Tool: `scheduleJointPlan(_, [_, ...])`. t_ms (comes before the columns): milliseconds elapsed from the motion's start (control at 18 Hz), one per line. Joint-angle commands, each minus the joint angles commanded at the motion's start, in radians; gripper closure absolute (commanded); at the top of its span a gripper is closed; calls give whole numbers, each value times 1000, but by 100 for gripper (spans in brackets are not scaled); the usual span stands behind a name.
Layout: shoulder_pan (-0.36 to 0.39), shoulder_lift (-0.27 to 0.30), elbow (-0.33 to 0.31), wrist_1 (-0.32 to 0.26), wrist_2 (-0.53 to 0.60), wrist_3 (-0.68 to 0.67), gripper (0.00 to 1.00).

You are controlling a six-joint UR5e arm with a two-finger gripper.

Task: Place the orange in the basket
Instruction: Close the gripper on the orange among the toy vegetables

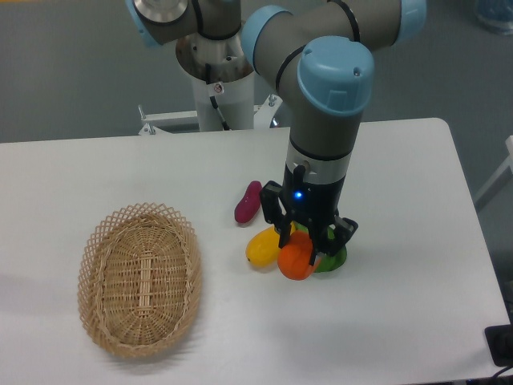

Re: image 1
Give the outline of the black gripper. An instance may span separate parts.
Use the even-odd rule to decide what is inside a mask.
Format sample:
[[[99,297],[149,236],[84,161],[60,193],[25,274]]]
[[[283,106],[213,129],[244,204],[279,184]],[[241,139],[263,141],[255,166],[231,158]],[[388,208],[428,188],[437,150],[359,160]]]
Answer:
[[[278,246],[285,247],[290,240],[295,221],[309,231],[313,250],[309,264],[318,258],[334,257],[349,242],[358,229],[358,223],[339,217],[338,203],[345,182],[343,176],[332,184],[293,183],[293,173],[285,167],[283,185],[270,180],[260,191],[261,208],[265,221],[274,226],[279,235]]]

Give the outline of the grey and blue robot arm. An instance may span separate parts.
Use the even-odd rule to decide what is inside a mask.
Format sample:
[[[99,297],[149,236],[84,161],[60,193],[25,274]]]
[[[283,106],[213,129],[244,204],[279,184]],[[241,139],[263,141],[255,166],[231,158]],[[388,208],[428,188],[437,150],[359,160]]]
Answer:
[[[268,182],[260,200],[265,220],[289,243],[303,225],[315,264],[343,249],[357,224],[338,201],[374,81],[373,52],[415,36],[426,21],[424,1],[328,1],[303,15],[264,6],[247,19],[238,1],[129,1],[147,45],[176,44],[193,79],[204,131],[253,124],[252,77],[261,76],[289,106],[284,180]]]

